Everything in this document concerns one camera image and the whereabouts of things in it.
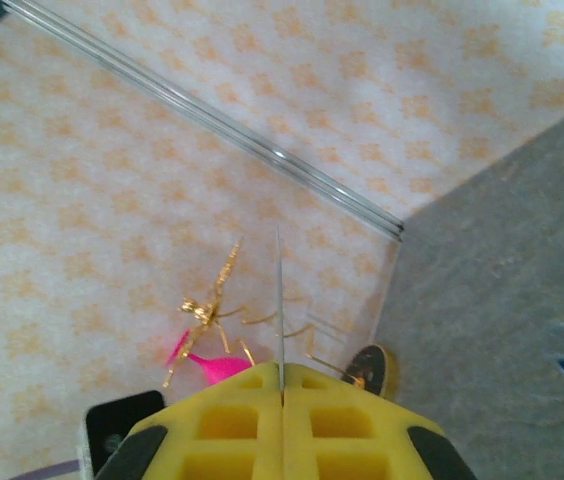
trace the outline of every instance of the purple cable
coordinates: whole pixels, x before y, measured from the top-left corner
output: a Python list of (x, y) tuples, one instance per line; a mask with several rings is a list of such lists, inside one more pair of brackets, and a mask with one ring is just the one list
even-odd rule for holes
[(67, 462), (56, 463), (48, 467), (38, 468), (30, 472), (23, 473), (9, 480), (46, 480), (47, 478), (59, 477), (67, 473), (73, 473), (80, 470), (80, 462), (78, 460), (69, 460)]

